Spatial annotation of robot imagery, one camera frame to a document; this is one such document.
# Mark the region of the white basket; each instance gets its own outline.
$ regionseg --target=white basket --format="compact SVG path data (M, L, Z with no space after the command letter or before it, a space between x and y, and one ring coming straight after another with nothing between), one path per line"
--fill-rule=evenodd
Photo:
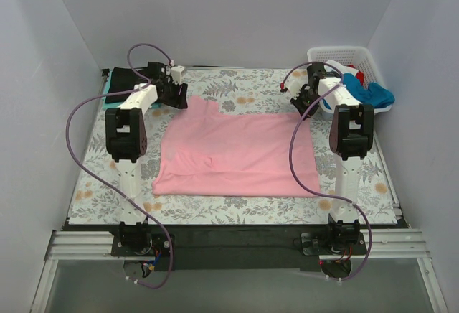
M361 46L328 46L328 47L312 47L308 50L308 60L335 60L342 65L352 64L364 74L364 87L368 88L368 84L376 82L380 86L386 88L384 80L374 64L372 54L367 48ZM325 107L323 101L320 101L320 106L325 113L333 114L333 111ZM385 108L375 108L374 113L387 112L392 106Z

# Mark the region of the white enclosure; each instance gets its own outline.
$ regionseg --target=white enclosure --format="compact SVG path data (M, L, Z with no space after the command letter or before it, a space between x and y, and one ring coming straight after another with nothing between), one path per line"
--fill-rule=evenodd
M71 109L126 66L137 42L182 65L287 68L310 47L368 47L392 110L377 132L404 216L422 228L451 312L459 311L456 61L459 0L0 0L0 310L28 312L53 229L77 179L65 146ZM159 60L149 49L134 64ZM95 105L79 112L82 155Z

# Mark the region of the pink cloth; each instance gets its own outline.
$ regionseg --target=pink cloth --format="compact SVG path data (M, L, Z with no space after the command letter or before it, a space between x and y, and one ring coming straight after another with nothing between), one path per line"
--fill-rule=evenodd
M297 113L229 116L219 105L192 96L161 140L155 195L310 197L292 177L288 147ZM293 150L303 183L319 191L309 119Z

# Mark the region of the blue cloth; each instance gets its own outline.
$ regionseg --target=blue cloth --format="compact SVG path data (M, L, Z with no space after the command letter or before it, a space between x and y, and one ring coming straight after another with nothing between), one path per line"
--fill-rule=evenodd
M361 103L369 103L374 108L385 108L395 102L394 95L375 82L370 83L368 89L365 89L354 75L344 74L343 83L355 99ZM331 110L330 105L325 100L323 104Z

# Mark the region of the table surface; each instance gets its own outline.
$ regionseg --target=table surface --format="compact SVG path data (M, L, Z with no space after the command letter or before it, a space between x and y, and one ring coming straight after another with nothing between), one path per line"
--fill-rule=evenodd
M279 92L287 70L189 69L188 95L217 101L227 114L291 113L289 97ZM307 80L305 70L293 73ZM322 197L210 197L154 195L161 157L160 141L177 110L162 106L145 115L148 150L141 158L141 200L147 211L165 224L319 224L328 222L331 201ZM333 193L335 166L328 146L331 121L320 113L311 120L316 166L322 192ZM116 164L105 150L105 111L95 117L84 158L91 171L117 185ZM371 224L395 224L393 196L376 144L364 160L357 203ZM69 224L118 224L120 196L81 171L69 210Z

